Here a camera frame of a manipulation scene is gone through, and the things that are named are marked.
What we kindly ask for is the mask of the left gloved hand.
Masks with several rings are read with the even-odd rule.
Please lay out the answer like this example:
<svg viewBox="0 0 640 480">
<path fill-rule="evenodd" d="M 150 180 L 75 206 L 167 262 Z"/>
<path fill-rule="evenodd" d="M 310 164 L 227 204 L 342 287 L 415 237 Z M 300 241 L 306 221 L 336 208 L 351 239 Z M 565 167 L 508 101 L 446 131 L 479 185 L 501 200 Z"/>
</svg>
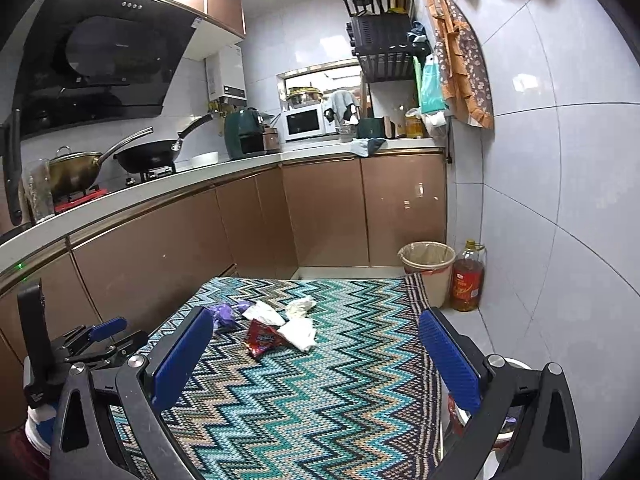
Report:
<svg viewBox="0 0 640 480">
<path fill-rule="evenodd" d="M 43 404 L 39 408 L 28 408 L 25 434 L 28 442 L 44 457 L 51 454 L 51 442 L 56 419 L 56 408 Z"/>
</svg>

